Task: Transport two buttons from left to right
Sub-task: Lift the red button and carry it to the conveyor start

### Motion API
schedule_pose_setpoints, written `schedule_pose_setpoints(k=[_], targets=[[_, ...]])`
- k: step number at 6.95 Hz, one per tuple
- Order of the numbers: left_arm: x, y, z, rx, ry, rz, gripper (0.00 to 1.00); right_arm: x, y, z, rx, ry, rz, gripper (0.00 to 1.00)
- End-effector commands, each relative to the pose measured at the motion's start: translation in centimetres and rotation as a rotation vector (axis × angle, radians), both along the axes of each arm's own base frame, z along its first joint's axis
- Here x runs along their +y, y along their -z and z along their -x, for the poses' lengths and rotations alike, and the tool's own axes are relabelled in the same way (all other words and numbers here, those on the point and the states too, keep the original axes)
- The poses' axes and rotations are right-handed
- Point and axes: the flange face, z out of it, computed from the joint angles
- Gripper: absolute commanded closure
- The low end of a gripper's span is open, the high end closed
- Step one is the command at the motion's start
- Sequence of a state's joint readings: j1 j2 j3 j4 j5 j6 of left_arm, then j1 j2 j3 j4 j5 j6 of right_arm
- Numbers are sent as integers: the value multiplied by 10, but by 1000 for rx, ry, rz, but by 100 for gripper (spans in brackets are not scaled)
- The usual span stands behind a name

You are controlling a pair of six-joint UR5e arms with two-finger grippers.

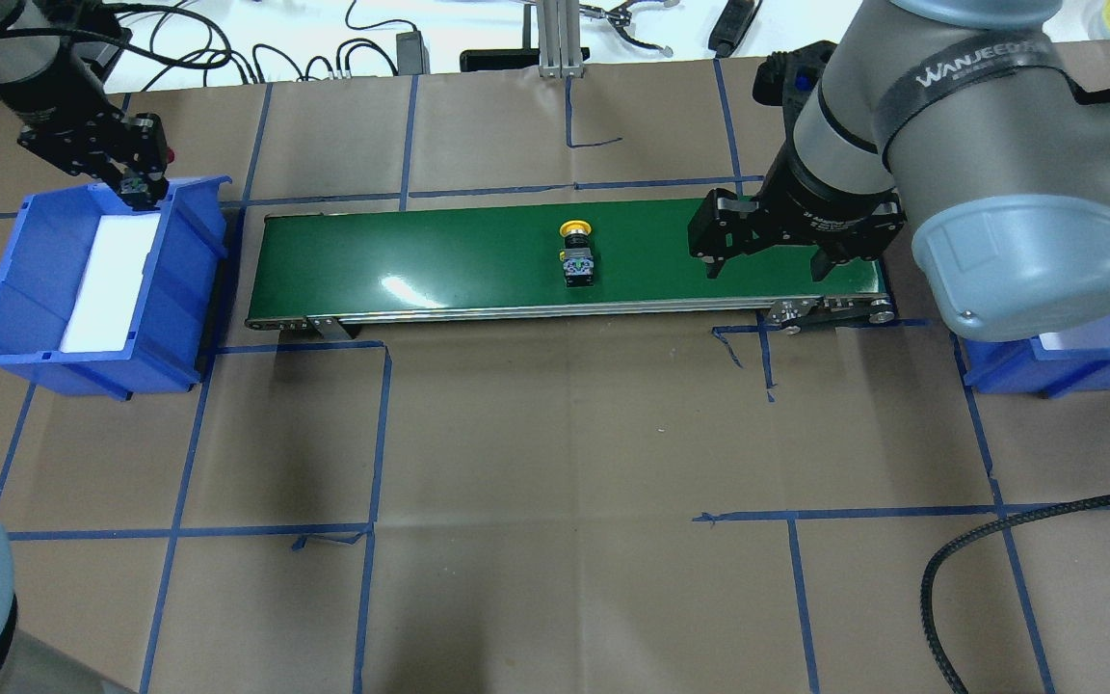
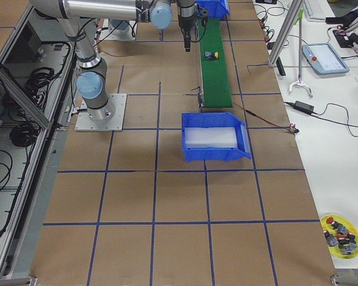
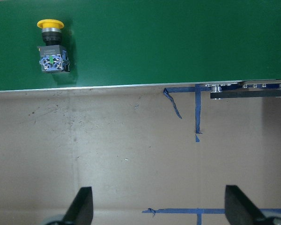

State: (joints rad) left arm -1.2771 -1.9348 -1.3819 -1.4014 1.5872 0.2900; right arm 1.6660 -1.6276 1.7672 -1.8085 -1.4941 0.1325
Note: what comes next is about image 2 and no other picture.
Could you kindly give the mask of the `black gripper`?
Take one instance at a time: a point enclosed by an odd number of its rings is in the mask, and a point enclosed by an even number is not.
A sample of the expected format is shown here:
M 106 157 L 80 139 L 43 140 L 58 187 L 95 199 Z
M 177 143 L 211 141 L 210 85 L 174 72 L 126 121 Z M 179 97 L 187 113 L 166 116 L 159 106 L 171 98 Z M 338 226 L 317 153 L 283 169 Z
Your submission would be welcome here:
M 185 52 L 190 52 L 191 47 L 191 29 L 195 24 L 194 17 L 179 17 L 178 18 L 179 27 L 183 34 L 184 49 Z

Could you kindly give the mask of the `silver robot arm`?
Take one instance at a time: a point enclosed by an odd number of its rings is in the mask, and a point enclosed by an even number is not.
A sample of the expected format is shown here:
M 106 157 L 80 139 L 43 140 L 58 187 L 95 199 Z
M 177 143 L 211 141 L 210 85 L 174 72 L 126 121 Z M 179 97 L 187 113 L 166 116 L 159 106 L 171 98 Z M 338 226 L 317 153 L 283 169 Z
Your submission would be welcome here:
M 171 24 L 173 15 L 172 1 L 31 1 L 31 4 L 41 13 L 56 18 L 75 45 L 78 64 L 84 71 L 76 85 L 94 122 L 110 120 L 116 106 L 105 90 L 107 65 L 95 51 L 80 17 L 152 23 L 163 30 Z

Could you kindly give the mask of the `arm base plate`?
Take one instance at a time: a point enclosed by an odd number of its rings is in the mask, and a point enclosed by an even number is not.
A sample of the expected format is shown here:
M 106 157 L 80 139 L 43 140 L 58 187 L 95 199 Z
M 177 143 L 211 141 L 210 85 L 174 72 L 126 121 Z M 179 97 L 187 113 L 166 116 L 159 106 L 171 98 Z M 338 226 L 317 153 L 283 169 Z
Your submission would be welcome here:
M 107 94 L 108 102 L 103 108 L 93 110 L 82 100 L 81 108 L 86 109 L 78 114 L 75 131 L 78 132 L 121 132 L 124 125 L 124 115 L 127 94 Z

